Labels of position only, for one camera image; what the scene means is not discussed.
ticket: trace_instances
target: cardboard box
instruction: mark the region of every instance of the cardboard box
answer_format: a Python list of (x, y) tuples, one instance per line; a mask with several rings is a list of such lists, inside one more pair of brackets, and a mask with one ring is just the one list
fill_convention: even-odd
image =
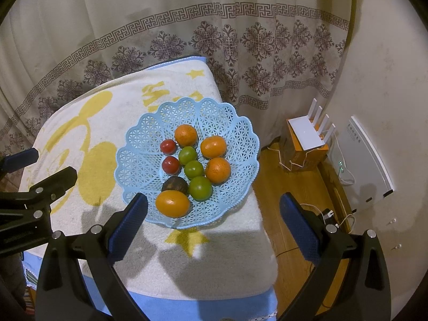
[(281, 163), (286, 166), (286, 171), (314, 170), (328, 152), (328, 146), (313, 148), (304, 151), (290, 123), (284, 124), (280, 138)]

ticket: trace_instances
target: orange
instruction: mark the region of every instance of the orange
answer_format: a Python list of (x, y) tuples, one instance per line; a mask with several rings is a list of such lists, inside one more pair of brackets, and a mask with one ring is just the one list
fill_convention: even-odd
[(205, 168), (205, 176), (214, 184), (226, 181), (230, 176), (230, 164), (224, 158), (211, 159)]
[(156, 208), (168, 217), (183, 217), (189, 207), (189, 198), (180, 191), (166, 190), (156, 198)]
[(174, 137), (178, 144), (183, 147), (193, 146), (198, 139), (198, 133), (191, 125), (182, 124), (175, 130)]
[(226, 141), (221, 136), (210, 136), (201, 142), (201, 153), (206, 158), (215, 158), (226, 152)]

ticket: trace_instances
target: blue bowl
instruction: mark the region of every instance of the blue bowl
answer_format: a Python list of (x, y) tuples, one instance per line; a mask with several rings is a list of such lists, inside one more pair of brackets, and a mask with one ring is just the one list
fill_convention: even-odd
[[(155, 206), (162, 184), (170, 177), (162, 170), (165, 155), (160, 144), (165, 139), (174, 140), (174, 131), (181, 124), (189, 124), (198, 132), (194, 147), (204, 168), (208, 159), (201, 154), (201, 142), (209, 136), (222, 136), (227, 144), (225, 158), (232, 173), (225, 183), (213, 186), (210, 199), (195, 201), (189, 196), (190, 212), (184, 217), (170, 218)], [(244, 199), (257, 176), (260, 142), (250, 120), (239, 117), (232, 105), (219, 104), (211, 98), (195, 102), (183, 97), (177, 102), (164, 102), (156, 113), (143, 114), (138, 124), (127, 131), (125, 140), (126, 146), (116, 154), (115, 171), (116, 182), (123, 188), (123, 201), (129, 203), (138, 192), (145, 194), (149, 204), (146, 221), (168, 228), (186, 229), (219, 220)], [(173, 155), (178, 158), (180, 150)], [(190, 181), (183, 168), (179, 176)]]

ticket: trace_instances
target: wall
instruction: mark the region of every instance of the wall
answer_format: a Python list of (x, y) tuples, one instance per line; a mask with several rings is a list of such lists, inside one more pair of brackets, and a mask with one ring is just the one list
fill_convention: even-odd
[(355, 226), (378, 233), (394, 317), (428, 268), (428, 33), (408, 0), (356, 0), (355, 20), (326, 112), (339, 132), (356, 115), (396, 188)]

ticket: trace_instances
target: yellow star print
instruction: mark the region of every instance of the yellow star print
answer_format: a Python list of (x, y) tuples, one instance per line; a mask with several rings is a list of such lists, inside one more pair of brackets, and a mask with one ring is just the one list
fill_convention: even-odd
[(165, 242), (169, 244), (181, 245), (187, 255), (189, 257), (192, 257), (195, 246), (203, 243), (208, 243), (209, 240), (196, 228), (190, 228), (181, 231), (174, 229), (174, 231), (169, 235), (169, 237), (166, 238)]
[(195, 79), (197, 76), (202, 76), (204, 77), (204, 70), (191, 70), (190, 72), (188, 72), (186, 75), (189, 75), (190, 77), (192, 77), (192, 79)]

